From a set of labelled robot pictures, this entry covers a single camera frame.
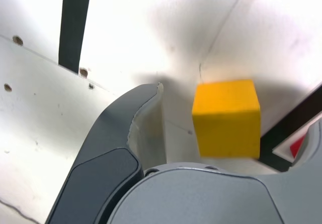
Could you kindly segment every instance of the dark gray gripper pad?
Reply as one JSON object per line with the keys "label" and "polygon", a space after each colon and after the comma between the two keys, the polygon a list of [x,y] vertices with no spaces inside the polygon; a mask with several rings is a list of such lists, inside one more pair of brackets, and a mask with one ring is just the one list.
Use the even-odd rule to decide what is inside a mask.
{"label": "dark gray gripper pad", "polygon": [[[125,148],[115,149],[78,165],[70,173],[58,200],[59,204],[48,223],[89,224],[95,220],[97,223],[106,223],[118,197],[128,190],[124,186],[122,191],[120,183],[130,181],[135,184],[141,179],[138,170],[138,161]],[[113,192],[118,192],[116,199],[113,199]],[[104,210],[101,210],[107,200],[110,205],[105,205]]]}

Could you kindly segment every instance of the small hole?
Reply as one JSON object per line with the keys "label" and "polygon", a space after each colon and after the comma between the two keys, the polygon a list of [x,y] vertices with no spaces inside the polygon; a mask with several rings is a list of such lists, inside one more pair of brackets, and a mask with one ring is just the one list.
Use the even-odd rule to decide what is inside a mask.
{"label": "small hole", "polygon": [[22,39],[18,36],[18,35],[14,35],[12,37],[12,41],[20,46],[24,45],[24,42],[22,41]]}
{"label": "small hole", "polygon": [[94,86],[92,83],[89,83],[89,89],[90,89],[90,90],[94,89],[94,87],[95,87],[95,86]]}
{"label": "small hole", "polygon": [[205,167],[205,169],[218,170],[216,167],[213,167],[213,166],[207,166],[207,167]]}
{"label": "small hole", "polygon": [[89,72],[85,68],[79,68],[79,74],[86,79],[89,75]]}
{"label": "small hole", "polygon": [[5,84],[4,87],[6,92],[12,92],[12,88],[8,84]]}

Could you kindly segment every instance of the black strip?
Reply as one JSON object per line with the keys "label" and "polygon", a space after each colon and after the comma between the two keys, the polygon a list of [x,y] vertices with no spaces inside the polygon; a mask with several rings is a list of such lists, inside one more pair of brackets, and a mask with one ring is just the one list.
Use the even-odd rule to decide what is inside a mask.
{"label": "black strip", "polygon": [[273,149],[321,111],[322,86],[317,88],[261,138],[259,161],[278,171],[287,171],[292,163],[273,154]]}
{"label": "black strip", "polygon": [[90,0],[63,0],[58,64],[78,73]]}

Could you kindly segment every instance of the scratch mark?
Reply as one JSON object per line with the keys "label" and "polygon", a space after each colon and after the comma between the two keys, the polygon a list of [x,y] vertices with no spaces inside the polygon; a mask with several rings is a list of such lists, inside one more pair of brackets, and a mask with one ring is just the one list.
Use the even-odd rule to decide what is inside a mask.
{"label": "scratch mark", "polygon": [[188,129],[185,129],[185,128],[183,128],[182,126],[179,126],[179,125],[177,125],[177,124],[175,124],[174,122],[171,122],[171,121],[169,121],[169,120],[166,120],[168,123],[171,123],[172,125],[174,125],[174,126],[176,126],[177,128],[180,128],[180,129],[182,129],[182,130],[185,130],[188,134],[192,134],[192,131],[191,130],[188,130]]}
{"label": "scratch mark", "polygon": [[227,21],[229,20],[232,12],[234,11],[234,9],[236,8],[237,4],[239,3],[240,0],[235,0],[235,2],[233,3],[232,7],[230,8],[229,12],[227,13],[227,15],[222,19],[221,23],[219,24],[219,29],[215,35],[215,37],[213,38],[211,44],[210,44],[210,47],[208,48],[207,52],[206,52],[206,55],[204,57],[204,59],[202,61],[200,61],[199,63],[199,78],[200,78],[200,81],[201,83],[203,83],[203,80],[202,80],[202,77],[201,77],[201,67],[202,65],[205,63],[206,59],[208,58],[208,55],[210,54],[213,46],[215,45],[215,43],[217,42],[219,36],[221,35],[222,33],[222,30],[225,26],[225,24],[227,23]]}
{"label": "scratch mark", "polygon": [[26,220],[29,220],[35,224],[40,224],[40,222],[36,221],[35,219],[31,218],[31,217],[28,217],[26,216],[25,214],[23,214],[18,208],[16,208],[15,206],[13,205],[10,205],[9,203],[6,203],[4,202],[3,200],[0,199],[0,203],[2,205],[5,205],[6,207],[10,208],[11,210],[14,210],[16,213],[18,213],[21,217],[23,217],[24,219]]}

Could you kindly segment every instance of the white panel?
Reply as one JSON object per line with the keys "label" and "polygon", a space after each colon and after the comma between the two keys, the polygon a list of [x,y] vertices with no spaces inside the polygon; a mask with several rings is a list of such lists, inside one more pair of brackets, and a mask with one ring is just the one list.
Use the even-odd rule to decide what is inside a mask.
{"label": "white panel", "polygon": [[0,0],[0,35],[58,62],[62,0]]}
{"label": "white panel", "polygon": [[264,134],[321,82],[322,0],[236,1],[90,0],[80,65],[116,95],[162,82],[183,128],[200,81],[251,78]]}
{"label": "white panel", "polygon": [[80,66],[117,95],[167,79],[193,94],[199,61],[235,1],[90,0]]}
{"label": "white panel", "polygon": [[322,0],[240,0],[202,64],[204,82],[251,78],[262,134],[322,82]]}
{"label": "white panel", "polygon": [[0,199],[44,223],[91,126],[116,97],[3,38],[0,64]]}

